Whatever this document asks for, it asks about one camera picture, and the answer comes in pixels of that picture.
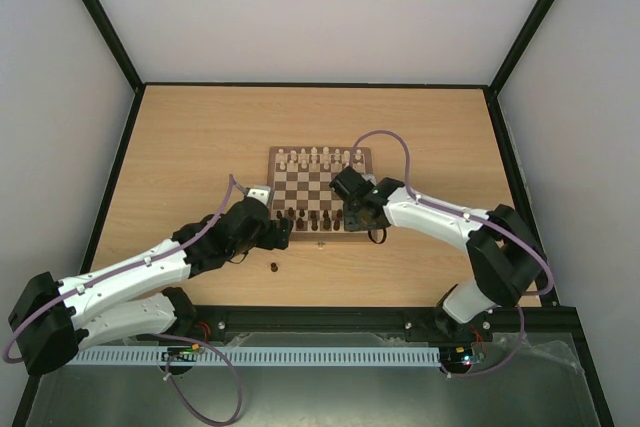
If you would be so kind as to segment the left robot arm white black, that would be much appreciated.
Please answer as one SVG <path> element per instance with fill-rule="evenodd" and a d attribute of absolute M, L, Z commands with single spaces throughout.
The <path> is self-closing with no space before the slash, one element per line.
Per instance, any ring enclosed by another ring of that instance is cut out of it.
<path fill-rule="evenodd" d="M 171 332 L 177 310 L 164 295 L 144 293 L 186 281 L 243 258 L 251 249 L 284 250 L 293 228 L 287 217 L 246 197 L 225 213 L 184 225 L 151 249 L 109 267 L 61 280 L 50 272 L 32 277 L 8 317 L 9 364 L 32 376 L 50 373 L 79 351 L 130 335 Z"/>

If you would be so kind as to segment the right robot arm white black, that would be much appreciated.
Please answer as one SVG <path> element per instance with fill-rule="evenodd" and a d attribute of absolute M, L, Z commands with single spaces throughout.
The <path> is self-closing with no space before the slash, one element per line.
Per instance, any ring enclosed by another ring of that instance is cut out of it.
<path fill-rule="evenodd" d="M 329 183 L 343 202 L 347 227 L 355 231 L 404 228 L 441 240 L 466 253 L 472 277 L 438 301 L 431 323 L 455 339 L 493 307 L 514 307 L 543 272 L 542 248 L 520 215 L 507 205 L 493 210 L 450 204 L 384 178 L 373 183 L 343 169 Z"/>

